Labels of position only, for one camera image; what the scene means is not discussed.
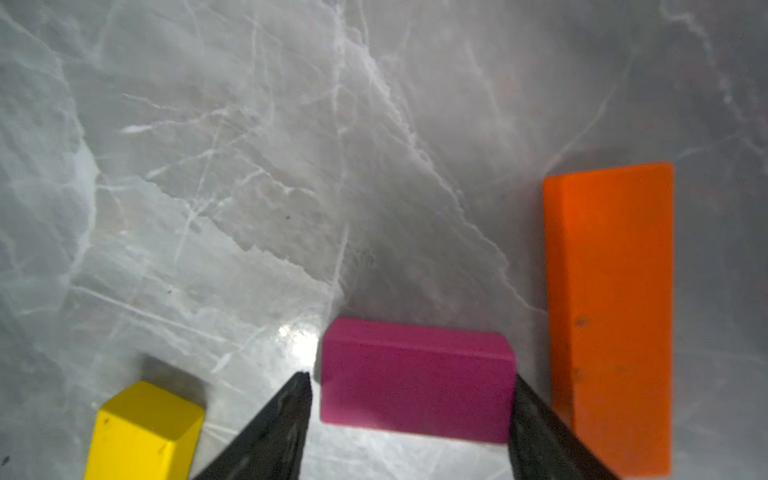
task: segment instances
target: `orange block side face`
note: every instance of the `orange block side face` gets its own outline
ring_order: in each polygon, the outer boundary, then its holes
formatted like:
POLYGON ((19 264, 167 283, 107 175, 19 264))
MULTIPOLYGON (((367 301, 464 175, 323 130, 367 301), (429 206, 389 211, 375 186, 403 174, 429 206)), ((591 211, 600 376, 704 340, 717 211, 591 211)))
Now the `orange block side face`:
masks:
POLYGON ((544 182, 554 407, 619 476, 671 468, 673 167, 544 182))

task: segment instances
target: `block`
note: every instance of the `block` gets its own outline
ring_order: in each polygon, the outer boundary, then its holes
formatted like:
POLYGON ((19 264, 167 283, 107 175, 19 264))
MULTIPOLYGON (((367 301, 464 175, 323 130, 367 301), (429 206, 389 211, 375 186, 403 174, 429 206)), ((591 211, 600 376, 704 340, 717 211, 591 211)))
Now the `block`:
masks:
POLYGON ((544 180, 553 404, 620 477, 671 465, 673 167, 544 180))
POLYGON ((320 418, 506 443, 516 372, 498 333, 338 318, 323 337, 320 418))
POLYGON ((187 480, 204 411, 147 382, 96 415, 85 480, 187 480))

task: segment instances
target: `pink block top face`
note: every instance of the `pink block top face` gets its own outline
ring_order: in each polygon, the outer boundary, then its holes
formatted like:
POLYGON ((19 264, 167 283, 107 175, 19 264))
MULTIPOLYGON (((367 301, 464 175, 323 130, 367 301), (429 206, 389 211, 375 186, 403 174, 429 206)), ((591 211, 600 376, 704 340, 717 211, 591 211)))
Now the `pink block top face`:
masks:
POLYGON ((503 335, 338 318, 322 348, 324 422, 507 442, 517 360, 503 335))

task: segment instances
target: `yellow block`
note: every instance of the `yellow block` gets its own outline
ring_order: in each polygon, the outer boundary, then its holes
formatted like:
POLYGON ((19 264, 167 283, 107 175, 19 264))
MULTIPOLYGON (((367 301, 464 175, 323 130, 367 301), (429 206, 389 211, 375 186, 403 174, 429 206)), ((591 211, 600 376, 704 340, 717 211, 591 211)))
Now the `yellow block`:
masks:
POLYGON ((96 415, 85 480, 187 480, 205 411, 146 382, 96 415))

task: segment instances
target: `magenta block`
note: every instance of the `magenta block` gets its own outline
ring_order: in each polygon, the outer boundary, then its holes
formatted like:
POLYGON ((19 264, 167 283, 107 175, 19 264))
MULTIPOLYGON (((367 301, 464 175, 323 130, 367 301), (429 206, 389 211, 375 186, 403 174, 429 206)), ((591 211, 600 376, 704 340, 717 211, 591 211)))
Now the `magenta block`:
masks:
POLYGON ((326 423, 508 440, 517 360, 503 335, 338 318, 322 355, 326 423))

